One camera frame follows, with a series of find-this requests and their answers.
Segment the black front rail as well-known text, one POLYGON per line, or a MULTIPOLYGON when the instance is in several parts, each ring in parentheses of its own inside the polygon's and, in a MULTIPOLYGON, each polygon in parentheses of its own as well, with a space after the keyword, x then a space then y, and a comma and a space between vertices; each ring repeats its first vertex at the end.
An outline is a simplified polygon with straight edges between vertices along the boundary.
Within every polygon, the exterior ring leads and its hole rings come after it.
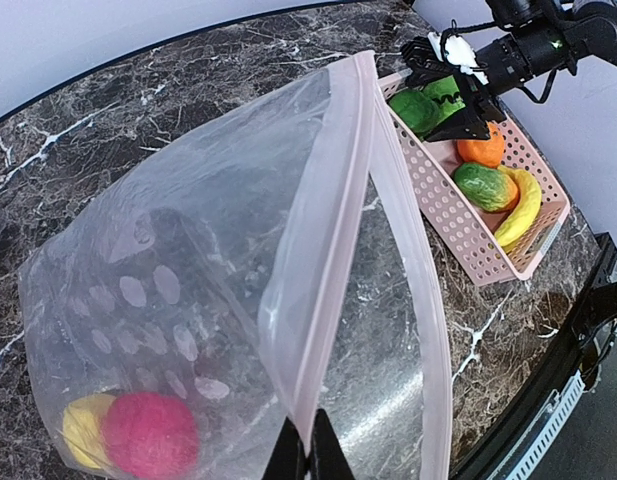
POLYGON ((617 321, 617 247, 608 233, 597 234, 595 240, 600 256, 539 366, 484 437, 454 468, 452 479, 487 479, 520 439, 550 392, 561 391, 577 370, 584 381, 605 360, 616 338, 615 330, 596 362, 589 369, 580 368, 598 332, 617 321))

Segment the yellow toy banana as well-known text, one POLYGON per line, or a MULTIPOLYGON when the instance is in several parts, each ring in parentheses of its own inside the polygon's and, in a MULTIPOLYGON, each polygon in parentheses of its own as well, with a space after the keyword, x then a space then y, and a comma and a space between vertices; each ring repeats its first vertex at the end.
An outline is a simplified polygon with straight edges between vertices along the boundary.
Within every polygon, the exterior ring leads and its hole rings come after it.
POLYGON ((494 237, 504 249, 513 245, 530 229, 542 205, 542 189, 534 175, 523 169, 500 166, 498 170, 507 175, 518 187, 519 200, 494 237))

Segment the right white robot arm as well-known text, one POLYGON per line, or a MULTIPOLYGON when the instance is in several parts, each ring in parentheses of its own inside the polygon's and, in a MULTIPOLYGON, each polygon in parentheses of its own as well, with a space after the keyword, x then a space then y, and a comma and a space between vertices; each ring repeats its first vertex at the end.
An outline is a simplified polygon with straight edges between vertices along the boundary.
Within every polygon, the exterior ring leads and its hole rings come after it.
POLYGON ((410 70, 407 87, 425 89, 451 79, 441 103, 461 106, 423 133, 427 142, 486 140, 488 125, 506 115, 501 95, 521 91, 547 102, 557 74, 577 73, 596 57, 617 67, 617 1, 491 1, 492 19, 417 36, 400 49, 410 70))

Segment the green toy watermelon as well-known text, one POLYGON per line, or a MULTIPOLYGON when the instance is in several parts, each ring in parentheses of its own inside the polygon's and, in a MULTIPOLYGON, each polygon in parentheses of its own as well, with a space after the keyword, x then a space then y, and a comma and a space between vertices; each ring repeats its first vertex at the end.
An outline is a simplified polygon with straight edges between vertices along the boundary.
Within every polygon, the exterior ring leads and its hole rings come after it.
POLYGON ((437 105, 440 123, 465 108, 465 103, 453 76, 447 76, 429 83, 424 87, 423 94, 437 105))

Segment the green toy pepper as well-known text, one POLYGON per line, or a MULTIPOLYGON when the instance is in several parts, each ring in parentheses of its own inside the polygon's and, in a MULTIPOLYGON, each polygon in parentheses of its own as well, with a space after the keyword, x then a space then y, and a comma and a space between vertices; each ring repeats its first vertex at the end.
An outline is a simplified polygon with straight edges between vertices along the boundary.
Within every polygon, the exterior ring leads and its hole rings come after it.
POLYGON ((419 90, 402 90, 392 96, 388 104, 416 135, 429 133, 440 120, 438 105, 419 90))

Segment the yellow toy pepper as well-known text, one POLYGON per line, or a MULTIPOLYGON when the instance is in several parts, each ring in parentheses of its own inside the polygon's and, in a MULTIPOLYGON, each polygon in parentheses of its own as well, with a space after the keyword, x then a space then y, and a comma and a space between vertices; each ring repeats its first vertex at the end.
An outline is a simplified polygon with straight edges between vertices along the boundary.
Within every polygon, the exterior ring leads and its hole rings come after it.
POLYGON ((105 451, 101 423, 115 397, 98 393, 70 402, 62 414, 62 436, 76 462, 86 468, 103 470, 111 463, 105 451))

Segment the red toy apple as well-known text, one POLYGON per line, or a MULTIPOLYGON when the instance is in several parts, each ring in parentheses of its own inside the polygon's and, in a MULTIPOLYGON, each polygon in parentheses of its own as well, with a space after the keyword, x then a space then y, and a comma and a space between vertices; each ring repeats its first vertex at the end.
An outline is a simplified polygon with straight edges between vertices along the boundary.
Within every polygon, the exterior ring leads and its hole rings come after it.
POLYGON ((116 398, 101 422, 114 466, 141 479, 176 479, 196 465, 197 425, 180 399, 154 392, 116 398))

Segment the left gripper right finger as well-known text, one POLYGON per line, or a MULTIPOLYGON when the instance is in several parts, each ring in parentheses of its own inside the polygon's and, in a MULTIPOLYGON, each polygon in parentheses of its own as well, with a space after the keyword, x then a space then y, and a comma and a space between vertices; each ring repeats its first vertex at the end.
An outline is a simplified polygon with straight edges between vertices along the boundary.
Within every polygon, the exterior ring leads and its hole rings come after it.
POLYGON ((332 423, 324 409, 315 416, 308 456, 308 472, 315 480, 354 480, 332 423))

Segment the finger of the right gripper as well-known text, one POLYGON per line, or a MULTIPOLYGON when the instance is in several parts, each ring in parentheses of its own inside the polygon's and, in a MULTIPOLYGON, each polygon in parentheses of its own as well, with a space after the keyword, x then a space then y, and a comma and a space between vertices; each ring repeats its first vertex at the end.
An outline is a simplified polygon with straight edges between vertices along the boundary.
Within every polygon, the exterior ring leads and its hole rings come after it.
POLYGON ((487 122, 469 112, 453 113, 425 135, 427 142, 489 139, 490 130, 487 122))

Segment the clear zip top bag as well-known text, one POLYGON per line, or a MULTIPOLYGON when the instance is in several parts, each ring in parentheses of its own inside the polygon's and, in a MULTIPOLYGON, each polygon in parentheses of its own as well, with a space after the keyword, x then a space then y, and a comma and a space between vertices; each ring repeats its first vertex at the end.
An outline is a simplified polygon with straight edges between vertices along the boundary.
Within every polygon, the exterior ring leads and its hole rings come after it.
POLYGON ((180 399, 200 440, 176 479, 262 479, 286 418, 324 409, 357 479, 444 479, 441 289, 372 51, 311 72, 142 161, 21 266, 34 399, 180 399))

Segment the toy orange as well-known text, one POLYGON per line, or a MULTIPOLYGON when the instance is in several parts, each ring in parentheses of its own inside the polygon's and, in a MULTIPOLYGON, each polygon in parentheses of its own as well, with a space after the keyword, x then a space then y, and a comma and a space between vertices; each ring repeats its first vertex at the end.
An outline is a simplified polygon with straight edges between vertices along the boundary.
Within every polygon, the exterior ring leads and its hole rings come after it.
POLYGON ((505 139, 494 122, 487 123, 490 137, 487 140, 457 140, 456 148, 464 162, 478 163, 496 169, 505 152, 505 139))

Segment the pink plastic basket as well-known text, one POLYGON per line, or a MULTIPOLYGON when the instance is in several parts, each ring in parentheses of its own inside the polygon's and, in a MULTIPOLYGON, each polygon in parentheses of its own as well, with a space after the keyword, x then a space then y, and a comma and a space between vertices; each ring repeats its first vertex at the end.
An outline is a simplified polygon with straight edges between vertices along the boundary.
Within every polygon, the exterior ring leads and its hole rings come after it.
POLYGON ((521 128, 506 118, 491 140, 426 142, 391 117, 419 208, 472 282, 530 279, 570 201, 521 128))

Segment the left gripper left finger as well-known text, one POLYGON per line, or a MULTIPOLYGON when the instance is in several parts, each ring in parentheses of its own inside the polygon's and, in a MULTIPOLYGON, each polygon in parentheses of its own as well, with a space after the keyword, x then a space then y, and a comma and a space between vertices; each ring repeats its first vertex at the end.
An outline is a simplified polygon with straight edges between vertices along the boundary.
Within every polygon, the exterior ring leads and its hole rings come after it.
POLYGON ((295 425, 286 418, 262 480, 304 480, 307 457, 295 425))

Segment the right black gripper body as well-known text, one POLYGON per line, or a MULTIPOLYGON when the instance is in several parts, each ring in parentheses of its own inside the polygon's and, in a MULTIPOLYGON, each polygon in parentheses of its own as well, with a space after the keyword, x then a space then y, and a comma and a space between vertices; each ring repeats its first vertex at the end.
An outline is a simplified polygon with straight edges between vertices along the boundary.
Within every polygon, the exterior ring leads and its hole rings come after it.
POLYGON ((573 54, 550 26, 513 30, 473 50, 463 35, 486 27, 450 27, 440 34, 416 36, 402 45, 400 54, 411 70, 406 85, 423 90, 431 82, 453 76, 465 103, 458 112, 500 123, 506 119, 500 95, 519 89, 532 102, 543 104, 557 73, 573 70, 573 54))

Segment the green orange toy mango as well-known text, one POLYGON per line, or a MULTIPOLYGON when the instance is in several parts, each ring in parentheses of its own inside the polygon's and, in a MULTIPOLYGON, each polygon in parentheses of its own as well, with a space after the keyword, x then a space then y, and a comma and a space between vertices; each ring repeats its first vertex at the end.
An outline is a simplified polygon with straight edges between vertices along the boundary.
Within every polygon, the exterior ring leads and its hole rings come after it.
POLYGON ((498 169, 464 163, 455 170, 453 180, 472 204, 487 213, 510 211, 519 200, 516 184, 498 169))

